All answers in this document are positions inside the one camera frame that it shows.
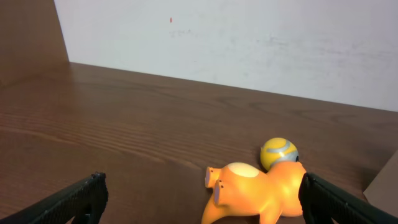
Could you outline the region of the orange dinosaur toy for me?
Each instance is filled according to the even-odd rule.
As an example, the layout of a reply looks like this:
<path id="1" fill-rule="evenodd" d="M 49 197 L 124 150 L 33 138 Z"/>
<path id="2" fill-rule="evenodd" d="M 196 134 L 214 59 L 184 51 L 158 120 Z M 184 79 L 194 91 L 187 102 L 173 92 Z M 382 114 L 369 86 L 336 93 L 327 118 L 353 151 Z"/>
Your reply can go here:
<path id="1" fill-rule="evenodd" d="M 242 162 L 207 167 L 205 187 L 213 193 L 201 222 L 259 215 L 260 223 L 277 223 L 281 216 L 301 216 L 299 188 L 305 173 L 303 165 L 294 161 L 280 162 L 266 173 Z"/>

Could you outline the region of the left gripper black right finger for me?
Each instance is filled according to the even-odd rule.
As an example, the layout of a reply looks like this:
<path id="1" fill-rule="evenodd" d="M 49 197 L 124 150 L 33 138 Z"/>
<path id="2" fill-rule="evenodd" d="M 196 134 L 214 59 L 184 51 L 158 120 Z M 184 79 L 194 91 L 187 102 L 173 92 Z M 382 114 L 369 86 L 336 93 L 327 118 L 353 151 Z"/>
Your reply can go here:
<path id="1" fill-rule="evenodd" d="M 306 224 L 397 224 L 394 217 L 331 184 L 305 173 L 298 198 Z"/>

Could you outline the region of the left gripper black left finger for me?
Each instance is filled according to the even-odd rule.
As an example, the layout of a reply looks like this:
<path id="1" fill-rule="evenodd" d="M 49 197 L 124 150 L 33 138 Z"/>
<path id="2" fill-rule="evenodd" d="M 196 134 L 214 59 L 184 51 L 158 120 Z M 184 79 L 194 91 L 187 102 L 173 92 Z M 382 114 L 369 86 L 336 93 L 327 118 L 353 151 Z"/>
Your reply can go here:
<path id="1" fill-rule="evenodd" d="M 108 197 L 106 174 L 96 172 L 15 214 L 1 219 L 1 223 L 97 224 L 106 208 Z"/>

